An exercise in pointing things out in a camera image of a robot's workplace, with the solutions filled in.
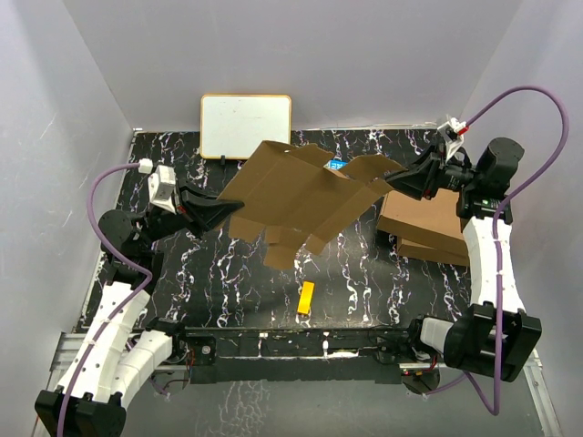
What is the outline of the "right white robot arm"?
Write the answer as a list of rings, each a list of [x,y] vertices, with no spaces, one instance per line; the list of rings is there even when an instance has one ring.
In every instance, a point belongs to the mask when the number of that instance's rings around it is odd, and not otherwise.
[[[506,192],[524,153],[516,141],[497,137],[473,164],[463,148],[450,152],[436,139],[406,169],[386,176],[392,188],[416,200],[442,189],[457,193],[455,213],[469,256],[468,309],[455,322],[415,319],[405,341],[413,359],[441,352],[451,368],[511,382],[540,339],[541,321],[527,315],[518,295],[509,247],[513,215]]]

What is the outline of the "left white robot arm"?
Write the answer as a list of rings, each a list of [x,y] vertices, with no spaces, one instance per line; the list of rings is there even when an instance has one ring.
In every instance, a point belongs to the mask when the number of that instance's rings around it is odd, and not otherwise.
[[[186,357],[189,343],[177,321],[156,318],[129,342],[163,264],[153,244],[183,229],[199,238],[243,206],[188,184],[151,179],[148,190],[146,212],[112,209],[90,220],[112,275],[73,362],[53,390],[36,398],[36,414],[52,436],[119,436],[129,404],[154,370]]]

